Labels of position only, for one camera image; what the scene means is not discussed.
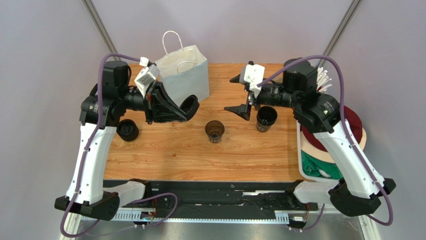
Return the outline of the white paper bag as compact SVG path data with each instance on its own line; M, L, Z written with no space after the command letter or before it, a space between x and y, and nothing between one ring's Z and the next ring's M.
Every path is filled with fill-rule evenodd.
M165 36L173 33L177 36L180 48L168 52ZM168 30L162 36L162 46L165 55L156 60L160 80L170 98L179 106L190 95L195 95L198 101L210 97L208 60L197 45L183 46L180 35Z

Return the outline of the single black coffee cup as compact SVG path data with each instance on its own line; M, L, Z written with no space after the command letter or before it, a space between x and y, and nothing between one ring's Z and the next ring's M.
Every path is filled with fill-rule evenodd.
M218 120L212 120L205 125L204 130L211 143L219 143L225 132L225 126Z

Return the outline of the black plastic cup lid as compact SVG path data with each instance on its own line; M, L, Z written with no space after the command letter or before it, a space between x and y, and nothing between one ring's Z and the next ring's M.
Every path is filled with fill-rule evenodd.
M186 121L191 120L200 107L198 97L196 95L188 96L180 105L180 109L185 113Z

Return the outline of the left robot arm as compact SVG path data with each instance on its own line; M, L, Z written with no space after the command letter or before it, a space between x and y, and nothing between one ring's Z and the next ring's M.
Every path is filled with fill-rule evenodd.
M126 138L138 136L138 130L124 127L122 119L127 110L142 111L149 124L187 122L199 108L198 98L188 96L177 105L169 97L162 82L157 80L158 69L150 63L142 71L142 86L130 86L130 66L120 60L108 61L102 67L98 97L93 88L81 104L80 147L71 184L64 196L55 200L58 210L69 210L85 217L109 221L122 206L151 195L146 180L131 179L115 186L104 187L104 173L109 149L116 133Z

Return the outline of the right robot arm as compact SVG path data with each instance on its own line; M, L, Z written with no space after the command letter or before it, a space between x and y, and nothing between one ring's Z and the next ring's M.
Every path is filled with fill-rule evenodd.
M349 217L371 216L396 188L391 178L379 174L351 132L344 115L344 102L318 88L318 77L324 71L309 63L308 58L286 61L278 71L282 83L264 78L265 69L250 61L232 83L244 86L247 101L226 110L249 120L251 109L262 106L284 107L293 111L297 122L325 147L342 173L339 180L325 182L295 181L286 189L292 204L318 203L333 205Z

